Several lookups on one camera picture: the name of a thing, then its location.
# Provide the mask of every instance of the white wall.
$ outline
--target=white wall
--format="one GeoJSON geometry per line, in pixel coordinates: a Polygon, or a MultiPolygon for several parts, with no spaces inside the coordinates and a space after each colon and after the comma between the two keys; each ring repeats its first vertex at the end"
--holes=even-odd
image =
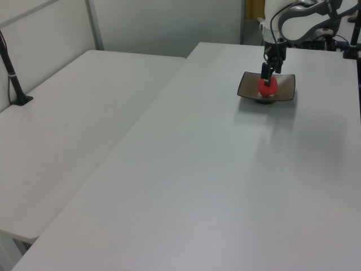
{"type": "Polygon", "coordinates": [[[108,51],[188,57],[200,42],[240,42],[242,0],[90,0],[108,51]]]}
{"type": "MultiPolygon", "coordinates": [[[[25,93],[95,48],[85,0],[58,0],[1,30],[25,93]]],[[[0,60],[0,111],[7,106],[7,72],[0,60]]]]}

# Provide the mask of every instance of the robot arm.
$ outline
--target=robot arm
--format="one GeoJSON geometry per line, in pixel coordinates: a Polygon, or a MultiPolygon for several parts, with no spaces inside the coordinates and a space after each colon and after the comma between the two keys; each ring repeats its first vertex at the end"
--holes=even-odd
{"type": "Polygon", "coordinates": [[[336,32],[340,19],[360,8],[358,0],[266,0],[266,19],[261,25],[266,61],[261,77],[265,86],[270,86],[274,72],[281,73],[287,42],[301,43],[320,28],[336,32]]]}

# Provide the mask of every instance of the metal pole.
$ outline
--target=metal pole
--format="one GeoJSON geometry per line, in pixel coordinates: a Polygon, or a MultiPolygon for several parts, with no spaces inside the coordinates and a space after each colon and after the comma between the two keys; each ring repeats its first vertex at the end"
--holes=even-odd
{"type": "Polygon", "coordinates": [[[14,67],[12,66],[9,54],[7,52],[7,46],[5,43],[5,39],[2,36],[1,31],[0,31],[0,55],[4,62],[8,76],[12,82],[12,85],[14,86],[14,90],[16,92],[16,102],[14,102],[13,104],[15,104],[17,106],[23,106],[23,105],[27,104],[28,102],[30,102],[33,99],[33,97],[26,96],[20,86],[20,82],[17,79],[16,72],[14,70],[14,67]]]}
{"type": "Polygon", "coordinates": [[[361,29],[361,10],[359,10],[359,13],[356,17],[356,23],[354,32],[352,34],[352,39],[349,48],[344,51],[344,58],[345,59],[358,59],[359,57],[359,49],[357,48],[357,41],[360,35],[360,29],[361,29]]]}
{"type": "Polygon", "coordinates": [[[241,0],[241,36],[240,36],[240,44],[244,44],[245,14],[246,14],[246,0],[241,0]]]}

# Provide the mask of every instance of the white tabletop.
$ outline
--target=white tabletop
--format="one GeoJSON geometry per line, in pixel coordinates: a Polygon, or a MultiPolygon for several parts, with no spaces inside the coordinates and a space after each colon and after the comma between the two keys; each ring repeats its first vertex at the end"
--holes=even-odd
{"type": "Polygon", "coordinates": [[[14,271],[361,270],[356,63],[291,49],[262,106],[262,50],[199,44],[14,271]]]}
{"type": "Polygon", "coordinates": [[[182,58],[88,51],[0,114],[0,233],[33,242],[182,58]]]}

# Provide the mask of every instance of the white partition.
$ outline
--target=white partition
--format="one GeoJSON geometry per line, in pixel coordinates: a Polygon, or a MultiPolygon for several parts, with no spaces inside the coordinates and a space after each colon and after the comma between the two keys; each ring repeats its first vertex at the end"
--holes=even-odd
{"type": "MultiPolygon", "coordinates": [[[[0,10],[3,1],[15,3],[20,0],[0,0],[0,10]]],[[[95,49],[85,0],[55,1],[1,28],[1,31],[25,93],[85,51],[95,49]]],[[[0,60],[0,112],[8,107],[7,79],[0,60]]]]}
{"type": "Polygon", "coordinates": [[[240,43],[243,0],[89,0],[101,49],[188,57],[199,42],[240,43]]]}
{"type": "Polygon", "coordinates": [[[22,255],[14,241],[0,234],[0,271],[10,271],[22,255]]]}
{"type": "Polygon", "coordinates": [[[0,28],[57,0],[0,0],[0,28]]]}

